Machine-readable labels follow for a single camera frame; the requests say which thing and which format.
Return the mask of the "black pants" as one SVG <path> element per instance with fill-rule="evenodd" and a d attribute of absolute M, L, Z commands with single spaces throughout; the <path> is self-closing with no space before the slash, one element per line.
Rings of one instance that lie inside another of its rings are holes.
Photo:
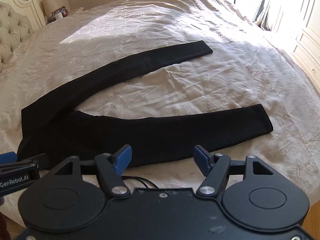
<path fill-rule="evenodd" d="M 271 133 L 272 122 L 260 104 L 131 120 L 93 116 L 76 109 L 103 89 L 211 53 L 203 41 L 144 51 L 57 87 L 22 109 L 18 160 L 45 154 L 53 167 L 71 155 L 92 160 L 130 145 L 130 166 L 139 167 L 191 158 L 196 145 L 213 152 Z"/>

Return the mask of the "cream embroidered bedspread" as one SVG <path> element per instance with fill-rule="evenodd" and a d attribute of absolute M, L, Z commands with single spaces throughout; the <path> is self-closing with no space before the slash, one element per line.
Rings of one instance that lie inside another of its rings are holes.
<path fill-rule="evenodd" d="M 17 151 L 21 110 L 105 64 L 203 40 L 213 53 L 103 90 L 78 110 L 140 119 L 263 105 L 272 133 L 224 150 L 253 154 L 319 201 L 319 97 L 281 48 L 228 0 L 122 0 L 38 29 L 1 65 L 1 152 Z"/>

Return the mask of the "cream tufted headboard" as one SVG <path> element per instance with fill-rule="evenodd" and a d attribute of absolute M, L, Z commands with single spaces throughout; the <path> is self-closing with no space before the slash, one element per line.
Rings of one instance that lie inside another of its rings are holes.
<path fill-rule="evenodd" d="M 13 52 L 33 33 L 45 26 L 37 0 L 1 0 L 1 69 Z"/>

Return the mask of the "white curtain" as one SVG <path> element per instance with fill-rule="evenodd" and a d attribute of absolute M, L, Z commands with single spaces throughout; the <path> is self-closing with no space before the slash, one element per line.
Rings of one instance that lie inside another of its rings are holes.
<path fill-rule="evenodd" d="M 259 28 L 271 31 L 276 26 L 282 3 L 282 0 L 259 0 L 253 22 Z"/>

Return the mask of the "bedside table lamp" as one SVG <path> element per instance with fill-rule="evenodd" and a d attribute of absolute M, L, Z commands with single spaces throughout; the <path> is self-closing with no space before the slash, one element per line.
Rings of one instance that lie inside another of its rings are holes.
<path fill-rule="evenodd" d="M 59 8 L 54 0 L 42 0 L 42 4 L 47 19 L 50 19 L 53 16 L 53 13 Z"/>

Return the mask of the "white wardrobe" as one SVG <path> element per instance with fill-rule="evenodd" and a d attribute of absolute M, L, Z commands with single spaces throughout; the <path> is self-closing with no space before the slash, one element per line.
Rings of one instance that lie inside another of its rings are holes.
<path fill-rule="evenodd" d="M 284 46 L 319 86 L 319 0 L 281 0 L 275 31 Z"/>

